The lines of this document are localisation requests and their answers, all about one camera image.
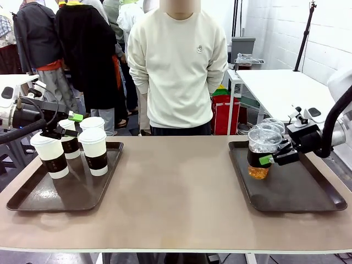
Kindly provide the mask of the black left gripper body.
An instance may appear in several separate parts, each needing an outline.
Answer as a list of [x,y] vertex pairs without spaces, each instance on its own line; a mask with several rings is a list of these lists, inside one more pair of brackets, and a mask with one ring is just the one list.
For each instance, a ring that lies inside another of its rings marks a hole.
[[32,102],[16,105],[12,115],[12,127],[16,129],[36,125],[39,129],[46,127],[46,120],[40,107]]

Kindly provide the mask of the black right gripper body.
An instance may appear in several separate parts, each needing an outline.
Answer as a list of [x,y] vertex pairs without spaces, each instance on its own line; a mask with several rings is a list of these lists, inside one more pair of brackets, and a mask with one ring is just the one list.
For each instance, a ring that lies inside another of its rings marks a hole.
[[322,136],[318,125],[307,125],[301,128],[288,125],[287,129],[292,146],[298,152],[309,153],[321,148]]

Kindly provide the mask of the white paper cup black sleeve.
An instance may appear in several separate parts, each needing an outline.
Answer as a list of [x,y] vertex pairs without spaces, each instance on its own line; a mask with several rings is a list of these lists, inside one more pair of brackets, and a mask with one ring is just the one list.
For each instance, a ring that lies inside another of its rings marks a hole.
[[108,171],[106,133],[101,128],[88,128],[78,137],[93,176],[99,177]]
[[[76,131],[75,122],[72,120],[61,120],[58,124],[65,130]],[[80,156],[79,142],[76,137],[62,136],[60,141],[67,160],[72,160]]]
[[89,129],[89,128],[101,128],[105,129],[105,121],[101,117],[88,117],[83,119],[80,123],[80,128],[82,131]]
[[35,134],[30,144],[38,153],[42,164],[52,179],[60,179],[69,173],[67,160],[60,140]]

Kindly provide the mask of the clear plastic iced tea cup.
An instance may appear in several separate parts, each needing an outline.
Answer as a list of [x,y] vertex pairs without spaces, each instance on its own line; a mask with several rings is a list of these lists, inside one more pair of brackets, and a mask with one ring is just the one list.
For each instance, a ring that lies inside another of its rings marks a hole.
[[276,126],[279,129],[279,131],[281,133],[281,136],[284,136],[284,134],[285,134],[285,125],[280,120],[274,119],[274,118],[266,118],[261,123],[268,123],[268,124],[272,124],[272,125]]
[[279,128],[272,123],[260,123],[253,126],[247,134],[248,144],[248,172],[255,179],[267,177],[271,162],[266,160],[265,164],[260,163],[261,157],[273,155],[282,141]]

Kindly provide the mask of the tray with plastic bags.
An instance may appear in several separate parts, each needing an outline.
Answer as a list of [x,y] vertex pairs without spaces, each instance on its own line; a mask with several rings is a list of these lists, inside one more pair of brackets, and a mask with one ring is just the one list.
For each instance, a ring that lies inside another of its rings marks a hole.
[[235,59],[235,64],[243,65],[243,66],[252,66],[253,64],[264,64],[265,61],[263,59],[254,58],[252,54],[243,54],[238,53],[237,58]]

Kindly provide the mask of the white background table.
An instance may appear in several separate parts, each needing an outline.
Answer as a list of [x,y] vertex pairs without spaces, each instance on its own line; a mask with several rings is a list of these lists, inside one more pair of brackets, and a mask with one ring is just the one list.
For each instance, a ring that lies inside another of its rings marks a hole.
[[37,80],[39,75],[28,75],[28,74],[1,74],[0,75],[0,88],[6,86],[15,87],[25,83]]

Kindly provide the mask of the teal box under table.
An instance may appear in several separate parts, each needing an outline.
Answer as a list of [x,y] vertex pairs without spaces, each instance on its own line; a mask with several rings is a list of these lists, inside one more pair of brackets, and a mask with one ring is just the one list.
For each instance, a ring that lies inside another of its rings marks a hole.
[[247,107],[247,108],[251,108],[254,110],[260,109],[259,101],[257,101],[256,98],[254,98],[254,96],[249,91],[244,92],[241,95],[240,103],[242,106]]

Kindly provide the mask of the white side table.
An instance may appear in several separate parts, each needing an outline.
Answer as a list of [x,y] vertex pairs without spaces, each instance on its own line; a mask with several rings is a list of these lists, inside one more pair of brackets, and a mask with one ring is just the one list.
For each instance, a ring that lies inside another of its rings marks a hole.
[[258,123],[265,114],[288,123],[295,107],[315,107],[326,115],[335,104],[327,86],[299,71],[228,69],[224,79],[245,85],[259,102]]

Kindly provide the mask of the bystander in black robe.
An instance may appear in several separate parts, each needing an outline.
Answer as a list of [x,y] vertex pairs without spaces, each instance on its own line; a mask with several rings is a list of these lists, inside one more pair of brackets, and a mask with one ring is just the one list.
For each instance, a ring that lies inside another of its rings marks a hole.
[[101,117],[106,134],[114,136],[119,98],[114,31],[94,6],[79,0],[67,0],[59,9],[56,28],[74,88],[83,93],[86,110]]

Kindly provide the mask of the bystander in dark grey jacket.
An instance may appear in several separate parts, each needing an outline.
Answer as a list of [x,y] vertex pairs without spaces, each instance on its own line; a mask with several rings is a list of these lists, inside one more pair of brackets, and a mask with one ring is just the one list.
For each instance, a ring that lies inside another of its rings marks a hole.
[[46,84],[45,98],[59,102],[75,113],[79,107],[63,70],[63,52],[56,32],[55,14],[35,0],[26,4],[16,14],[14,25],[18,51],[24,72],[35,69]]

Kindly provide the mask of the green and yellow bag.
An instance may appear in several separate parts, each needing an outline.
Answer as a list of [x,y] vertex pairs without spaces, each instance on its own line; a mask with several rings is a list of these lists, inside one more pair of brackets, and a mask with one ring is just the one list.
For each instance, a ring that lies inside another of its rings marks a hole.
[[221,95],[229,95],[228,90],[227,90],[226,87],[223,86],[222,84],[219,85],[219,87],[217,87],[217,89],[216,89],[215,92],[212,94],[212,96],[221,96]]

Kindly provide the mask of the white table leg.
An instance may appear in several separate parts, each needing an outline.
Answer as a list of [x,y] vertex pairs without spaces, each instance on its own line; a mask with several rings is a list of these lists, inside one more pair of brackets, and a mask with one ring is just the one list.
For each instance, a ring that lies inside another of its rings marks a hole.
[[82,264],[103,264],[102,253],[79,253]]
[[269,254],[254,254],[254,253],[245,254],[246,264],[268,264],[269,258],[270,258]]

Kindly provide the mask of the grey box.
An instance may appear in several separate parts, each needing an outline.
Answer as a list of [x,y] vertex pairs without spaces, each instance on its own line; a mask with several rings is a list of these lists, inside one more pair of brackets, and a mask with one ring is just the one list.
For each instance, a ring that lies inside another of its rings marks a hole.
[[232,38],[232,55],[252,54],[255,44],[254,37],[233,37]]

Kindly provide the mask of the person in cream sweater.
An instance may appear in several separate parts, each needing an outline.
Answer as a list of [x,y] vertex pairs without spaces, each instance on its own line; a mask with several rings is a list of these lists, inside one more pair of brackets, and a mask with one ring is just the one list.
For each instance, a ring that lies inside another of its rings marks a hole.
[[228,68],[226,35],[201,0],[159,0],[128,40],[130,75],[154,136],[211,134],[211,95]]

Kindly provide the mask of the black vertical pole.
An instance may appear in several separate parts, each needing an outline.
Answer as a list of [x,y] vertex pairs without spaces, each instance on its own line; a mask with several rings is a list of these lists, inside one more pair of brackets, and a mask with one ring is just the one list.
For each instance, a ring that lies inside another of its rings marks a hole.
[[242,37],[243,0],[234,0],[232,37]]

